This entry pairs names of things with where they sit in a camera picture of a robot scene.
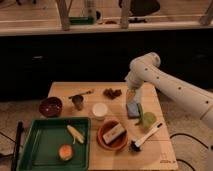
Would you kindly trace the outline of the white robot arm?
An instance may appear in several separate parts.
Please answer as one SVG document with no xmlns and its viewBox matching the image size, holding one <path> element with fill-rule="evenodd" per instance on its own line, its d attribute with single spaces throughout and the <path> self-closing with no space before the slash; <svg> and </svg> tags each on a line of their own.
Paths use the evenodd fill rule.
<svg viewBox="0 0 213 171">
<path fill-rule="evenodd" d="M 164 73 L 159 69 L 160 63 L 154 52 L 133 59 L 125 77 L 128 87 L 139 89 L 143 82 L 153 84 L 213 130 L 213 93 Z"/>
</svg>

